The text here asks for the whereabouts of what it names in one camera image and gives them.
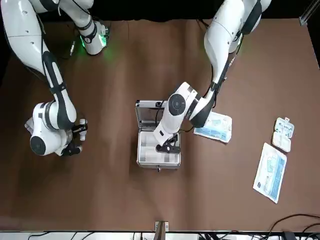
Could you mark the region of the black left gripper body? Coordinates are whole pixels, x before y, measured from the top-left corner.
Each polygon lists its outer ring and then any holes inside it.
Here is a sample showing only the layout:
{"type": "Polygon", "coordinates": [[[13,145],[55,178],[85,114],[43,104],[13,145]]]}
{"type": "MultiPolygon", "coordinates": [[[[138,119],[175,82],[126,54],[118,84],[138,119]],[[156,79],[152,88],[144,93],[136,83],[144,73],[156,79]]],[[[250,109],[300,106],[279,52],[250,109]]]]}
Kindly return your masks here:
{"type": "Polygon", "coordinates": [[[168,146],[179,147],[180,146],[179,135],[174,134],[171,138],[167,139],[162,146],[163,147],[168,147],[168,146]]]}

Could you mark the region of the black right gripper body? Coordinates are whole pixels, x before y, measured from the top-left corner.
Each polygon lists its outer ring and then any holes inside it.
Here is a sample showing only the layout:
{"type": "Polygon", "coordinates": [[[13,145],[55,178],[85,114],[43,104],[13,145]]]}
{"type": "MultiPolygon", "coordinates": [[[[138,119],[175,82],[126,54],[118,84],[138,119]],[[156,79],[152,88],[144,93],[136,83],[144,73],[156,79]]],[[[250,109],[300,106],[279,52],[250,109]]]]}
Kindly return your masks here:
{"type": "Polygon", "coordinates": [[[63,149],[61,155],[62,156],[72,156],[78,154],[78,146],[76,145],[75,141],[72,140],[66,148],[63,149]]]}

